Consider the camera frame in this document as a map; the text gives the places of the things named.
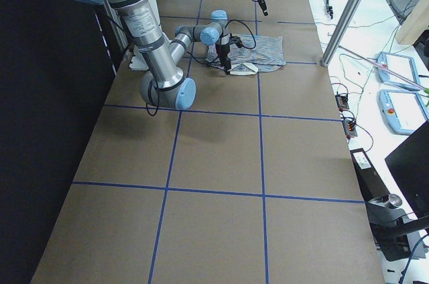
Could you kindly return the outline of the black monitor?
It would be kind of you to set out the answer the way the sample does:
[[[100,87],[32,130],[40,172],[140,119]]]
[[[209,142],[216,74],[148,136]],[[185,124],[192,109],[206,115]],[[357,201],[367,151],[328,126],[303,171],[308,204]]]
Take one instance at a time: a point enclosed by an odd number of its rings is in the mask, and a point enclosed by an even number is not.
[[[386,158],[386,165],[412,211],[428,215],[428,123],[414,131]]]

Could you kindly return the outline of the aluminium frame post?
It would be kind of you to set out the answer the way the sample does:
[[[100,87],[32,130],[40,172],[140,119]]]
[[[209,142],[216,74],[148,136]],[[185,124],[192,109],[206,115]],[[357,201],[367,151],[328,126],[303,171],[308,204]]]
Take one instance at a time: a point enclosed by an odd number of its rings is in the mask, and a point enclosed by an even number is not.
[[[327,67],[334,56],[339,44],[345,35],[347,28],[360,4],[361,0],[348,0],[343,13],[337,23],[334,33],[324,51],[320,64]]]

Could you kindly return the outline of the black box with label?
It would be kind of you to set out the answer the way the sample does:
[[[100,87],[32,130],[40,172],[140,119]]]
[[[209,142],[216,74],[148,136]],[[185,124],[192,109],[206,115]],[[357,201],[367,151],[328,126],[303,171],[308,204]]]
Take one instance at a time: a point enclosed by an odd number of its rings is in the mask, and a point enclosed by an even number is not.
[[[387,196],[389,190],[363,148],[350,150],[350,153],[364,201],[370,202]]]

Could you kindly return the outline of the striped polo shirt white collar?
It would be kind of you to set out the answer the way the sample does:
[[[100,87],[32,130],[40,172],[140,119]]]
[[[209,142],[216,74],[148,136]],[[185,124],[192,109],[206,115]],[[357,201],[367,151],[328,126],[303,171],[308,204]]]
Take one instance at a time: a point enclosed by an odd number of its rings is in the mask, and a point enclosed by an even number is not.
[[[286,65],[282,37],[236,34],[243,47],[229,46],[228,58],[231,69],[227,74],[236,76],[253,75],[259,72],[273,72]]]

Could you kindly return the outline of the blue teach pendant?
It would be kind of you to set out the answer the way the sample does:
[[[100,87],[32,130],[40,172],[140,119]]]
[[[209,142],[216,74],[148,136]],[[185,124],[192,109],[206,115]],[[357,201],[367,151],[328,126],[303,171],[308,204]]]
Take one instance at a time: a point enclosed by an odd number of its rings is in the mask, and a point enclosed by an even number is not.
[[[380,90],[378,105],[387,126],[397,135],[411,135],[428,121],[428,110],[417,92]]]
[[[380,65],[386,65],[388,69],[393,70],[395,73],[402,75],[414,83],[420,83],[413,57],[381,52],[377,57],[377,63]],[[388,85],[404,88],[406,90],[419,91],[416,86],[408,84],[397,76],[392,76],[383,70],[378,70],[378,78],[380,83],[386,83]]]

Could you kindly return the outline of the near blue teach pendant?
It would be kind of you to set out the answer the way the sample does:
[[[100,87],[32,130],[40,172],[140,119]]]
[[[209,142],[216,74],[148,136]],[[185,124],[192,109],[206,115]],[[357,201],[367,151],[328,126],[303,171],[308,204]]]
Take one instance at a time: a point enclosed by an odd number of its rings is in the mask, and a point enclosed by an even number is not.
[[[428,121],[428,110],[417,92],[380,90],[378,105],[387,126],[397,135],[411,135]]]

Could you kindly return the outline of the small orange circuit board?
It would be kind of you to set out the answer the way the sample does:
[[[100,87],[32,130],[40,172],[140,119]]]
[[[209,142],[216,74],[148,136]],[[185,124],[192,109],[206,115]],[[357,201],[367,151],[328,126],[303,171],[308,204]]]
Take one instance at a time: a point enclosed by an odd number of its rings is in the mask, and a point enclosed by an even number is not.
[[[348,94],[336,94],[335,100],[336,100],[336,104],[338,106],[339,111],[349,110]]]

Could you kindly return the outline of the metal cup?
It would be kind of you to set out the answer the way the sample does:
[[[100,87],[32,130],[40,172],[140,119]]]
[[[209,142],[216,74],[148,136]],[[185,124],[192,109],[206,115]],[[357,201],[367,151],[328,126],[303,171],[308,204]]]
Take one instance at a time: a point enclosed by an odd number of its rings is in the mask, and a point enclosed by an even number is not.
[[[399,208],[402,204],[402,199],[397,194],[388,194],[385,197],[385,206],[389,209]]]

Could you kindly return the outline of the far blue teach pendant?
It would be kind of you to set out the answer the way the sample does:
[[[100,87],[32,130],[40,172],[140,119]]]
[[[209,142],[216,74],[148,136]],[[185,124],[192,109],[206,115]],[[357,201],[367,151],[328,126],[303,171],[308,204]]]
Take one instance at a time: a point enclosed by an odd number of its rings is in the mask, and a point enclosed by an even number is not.
[[[380,65],[386,65],[388,69],[393,70],[395,73],[402,75],[414,83],[420,83],[413,57],[381,52],[377,57],[377,63]],[[386,83],[388,85],[404,88],[406,90],[419,91],[416,86],[408,84],[397,76],[392,76],[383,70],[378,70],[378,78],[380,83]]]

